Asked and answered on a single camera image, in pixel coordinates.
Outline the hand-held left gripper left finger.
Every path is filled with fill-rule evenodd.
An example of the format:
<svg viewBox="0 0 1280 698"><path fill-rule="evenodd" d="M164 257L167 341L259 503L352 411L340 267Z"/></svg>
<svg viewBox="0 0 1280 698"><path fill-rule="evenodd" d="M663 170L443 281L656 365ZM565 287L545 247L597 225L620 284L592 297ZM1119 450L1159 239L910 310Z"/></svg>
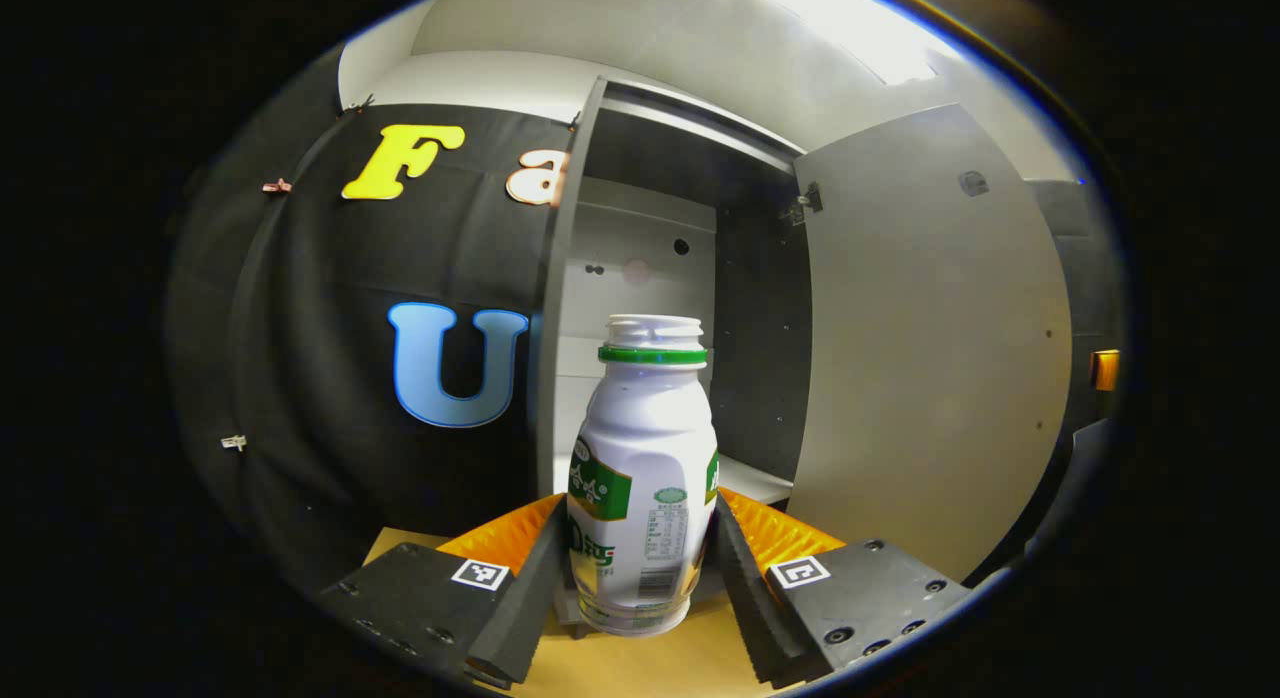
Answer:
<svg viewBox="0 0 1280 698"><path fill-rule="evenodd" d="M564 580L563 494L438 547L401 542L317 603L385 654L435 678L509 689L532 665Z"/></svg>

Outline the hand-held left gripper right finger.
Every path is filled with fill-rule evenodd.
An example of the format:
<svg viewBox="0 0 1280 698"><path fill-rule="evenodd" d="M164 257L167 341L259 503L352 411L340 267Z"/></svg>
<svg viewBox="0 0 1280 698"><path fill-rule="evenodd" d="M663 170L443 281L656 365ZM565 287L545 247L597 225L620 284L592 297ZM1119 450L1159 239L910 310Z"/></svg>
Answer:
<svg viewBox="0 0 1280 698"><path fill-rule="evenodd" d="M845 542L719 489L712 549L756 680L869 672L951 619L972 589L878 538Z"/></svg>

